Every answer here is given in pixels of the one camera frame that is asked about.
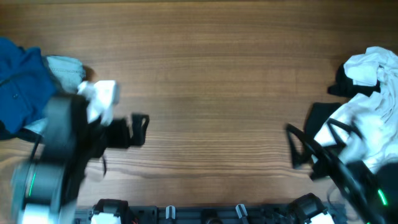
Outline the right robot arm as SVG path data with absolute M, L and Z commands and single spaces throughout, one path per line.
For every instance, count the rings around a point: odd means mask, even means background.
M 329 119 L 326 124 L 336 141 L 334 146 L 323 147 L 295 126 L 285 126 L 292 167 L 297 169 L 315 156 L 317 161 L 310 174 L 312 181 L 330 177 L 365 223 L 397 223 L 397 180 L 391 177 L 392 172 L 397 170 L 397 163 L 386 164 L 373 173 L 362 160 L 343 162 L 339 157 L 346 144 L 337 130 L 354 134 L 360 141 L 364 140 L 364 136 L 354 124 L 348 125 L 335 119 Z

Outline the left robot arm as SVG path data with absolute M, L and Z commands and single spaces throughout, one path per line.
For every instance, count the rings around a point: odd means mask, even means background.
M 88 100 L 81 95 L 57 95 L 45 107 L 48 119 L 39 157 L 31 155 L 16 167 L 12 180 L 11 214 L 16 223 L 73 223 L 80 186 L 91 159 L 107 148 L 141 147 L 149 116 L 132 114 L 109 126 L 87 120 Z

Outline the blue t-shirt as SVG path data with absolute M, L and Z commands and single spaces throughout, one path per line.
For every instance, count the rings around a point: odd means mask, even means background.
M 10 133 L 43 118 L 57 92 L 38 47 L 24 49 L 1 38 L 1 122 Z

